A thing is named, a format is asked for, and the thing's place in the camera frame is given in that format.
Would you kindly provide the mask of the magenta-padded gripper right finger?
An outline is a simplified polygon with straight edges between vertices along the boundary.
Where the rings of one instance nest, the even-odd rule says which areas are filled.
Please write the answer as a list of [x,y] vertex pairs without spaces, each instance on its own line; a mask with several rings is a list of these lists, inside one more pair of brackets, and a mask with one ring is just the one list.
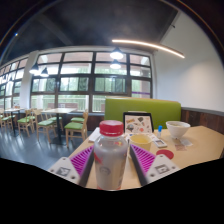
[[140,184],[145,186],[179,170],[166,155],[154,155],[134,144],[130,145],[130,156],[134,163]]

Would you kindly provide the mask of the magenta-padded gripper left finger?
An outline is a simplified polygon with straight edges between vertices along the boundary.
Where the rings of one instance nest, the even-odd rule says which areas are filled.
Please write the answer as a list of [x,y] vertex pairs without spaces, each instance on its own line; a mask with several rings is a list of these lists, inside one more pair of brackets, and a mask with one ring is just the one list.
[[74,184],[85,187],[94,161],[93,147],[90,146],[71,158],[62,157],[48,171]]

